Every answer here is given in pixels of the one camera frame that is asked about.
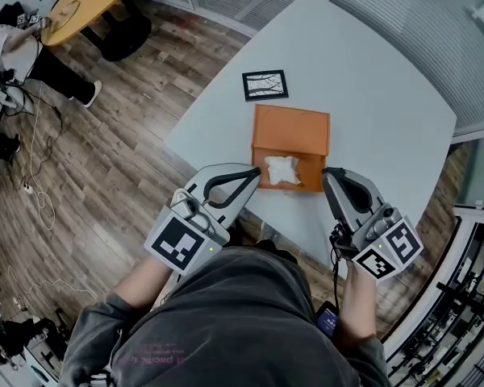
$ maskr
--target white tissue paper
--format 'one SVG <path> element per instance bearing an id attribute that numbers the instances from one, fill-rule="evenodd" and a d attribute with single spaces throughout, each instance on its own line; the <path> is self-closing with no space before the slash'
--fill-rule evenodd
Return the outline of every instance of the white tissue paper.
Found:
<path id="1" fill-rule="evenodd" d="M 276 185 L 280 182 L 289 182 L 297 185 L 301 181 L 295 171 L 299 159 L 293 156 L 284 158 L 283 156 L 267 156 L 265 163 L 269 166 L 269 180 L 271 185 Z"/>

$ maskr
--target white cable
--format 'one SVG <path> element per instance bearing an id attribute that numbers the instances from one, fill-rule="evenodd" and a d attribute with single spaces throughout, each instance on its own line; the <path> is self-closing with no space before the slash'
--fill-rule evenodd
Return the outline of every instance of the white cable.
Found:
<path id="1" fill-rule="evenodd" d="M 11 271 L 11 269 L 13 270 L 13 272 L 15 272 L 15 270 L 13 269 L 13 267 L 11 267 L 9 265 L 9 268 L 7 269 L 7 277 L 9 278 L 9 281 L 10 281 L 10 271 Z M 15 272 L 15 281 L 16 281 L 17 284 L 19 284 L 18 278 L 16 278 L 16 272 Z M 58 279 L 58 280 L 55 280 L 52 283 L 51 282 L 48 282 L 46 280 L 43 280 L 43 282 L 41 282 L 41 285 L 32 284 L 31 287 L 27 291 L 24 290 L 23 292 L 24 293 L 31 293 L 32 290 L 34 289 L 34 287 L 39 288 L 39 289 L 42 289 L 43 288 L 43 285 L 45 285 L 45 284 L 49 284 L 50 286 L 54 287 L 54 286 L 56 286 L 56 284 L 58 282 L 62 282 L 63 284 L 66 284 L 68 287 L 70 287 L 71 289 L 73 289 L 73 291 L 75 291 L 77 293 L 88 293 L 89 295 L 91 295 L 95 299 L 96 302 L 98 302 L 97 296 L 94 293 L 92 293 L 91 291 L 89 291 L 88 289 L 77 289 L 77 288 L 73 288 L 68 282 L 66 282 L 65 280 L 62 280 L 61 278 Z"/>
<path id="2" fill-rule="evenodd" d="M 38 106 L 36 108 L 35 112 L 35 123 L 34 123 L 34 132 L 32 133 L 32 141 L 31 141 L 31 179 L 34 180 L 35 184 L 40 188 L 39 191 L 34 191 L 35 194 L 35 199 L 38 204 L 38 216 L 40 217 L 40 221 L 43 224 L 44 228 L 47 231 L 51 231 L 54 228 L 54 225 L 56 224 L 56 210 L 54 209 L 54 205 L 52 204 L 52 199 L 50 199 L 50 196 L 48 196 L 48 193 L 43 191 L 43 188 L 41 185 L 38 183 L 38 181 L 35 179 L 34 176 L 34 171 L 32 170 L 32 149 L 34 148 L 34 138 L 35 138 L 35 130 L 38 127 L 38 118 L 40 116 L 40 103 L 41 103 L 41 88 L 43 87 L 43 82 L 40 82 L 40 97 L 38 98 Z M 50 227 L 47 227 L 47 224 L 41 218 L 41 210 L 45 207 L 45 200 L 48 200 L 48 203 L 50 204 L 50 207 L 52 208 L 52 225 Z"/>

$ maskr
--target orange box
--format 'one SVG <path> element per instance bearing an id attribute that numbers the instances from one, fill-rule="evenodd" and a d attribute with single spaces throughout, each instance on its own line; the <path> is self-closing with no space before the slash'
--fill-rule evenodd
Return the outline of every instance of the orange box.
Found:
<path id="1" fill-rule="evenodd" d="M 323 192 L 322 174 L 329 153 L 330 114 L 289 107 L 256 105 L 252 164 L 261 169 L 261 188 Z M 267 156 L 294 156 L 301 183 L 271 185 Z"/>

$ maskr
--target tabletop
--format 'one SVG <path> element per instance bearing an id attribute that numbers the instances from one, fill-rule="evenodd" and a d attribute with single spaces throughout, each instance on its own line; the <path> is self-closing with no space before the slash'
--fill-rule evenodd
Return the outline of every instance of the tabletop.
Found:
<path id="1" fill-rule="evenodd" d="M 167 145 L 196 169 L 251 163 L 255 102 L 245 101 L 241 75 L 275 69 L 285 71 L 289 97 L 260 103 L 330 113 L 327 165 L 369 178 L 415 225 L 456 116 L 402 54 L 327 0 L 296 0 L 264 27 L 201 93 Z M 258 189 L 247 208 L 330 265 L 336 221 L 324 193 Z"/>
<path id="2" fill-rule="evenodd" d="M 65 8 L 67 4 L 74 0 L 60 0 L 52 9 L 50 17 L 52 19 Z M 113 6 L 117 0 L 78 0 L 81 4 L 72 18 L 59 30 L 50 32 L 50 27 L 43 30 L 41 41 L 46 46 L 56 46 L 64 43 L 69 38 L 76 35 L 88 24 L 93 22 L 104 11 Z"/>

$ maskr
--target black table base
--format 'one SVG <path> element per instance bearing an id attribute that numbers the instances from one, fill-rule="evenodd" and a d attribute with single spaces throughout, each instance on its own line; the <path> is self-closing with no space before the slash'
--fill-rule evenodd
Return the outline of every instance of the black table base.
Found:
<path id="1" fill-rule="evenodd" d="M 151 21 L 143 16 L 132 0 L 121 0 L 131 17 L 119 22 L 109 11 L 102 17 L 111 26 L 106 38 L 101 39 L 89 27 L 82 29 L 81 33 L 101 52 L 102 57 L 108 61 L 118 61 L 130 56 L 138 50 L 151 34 Z"/>

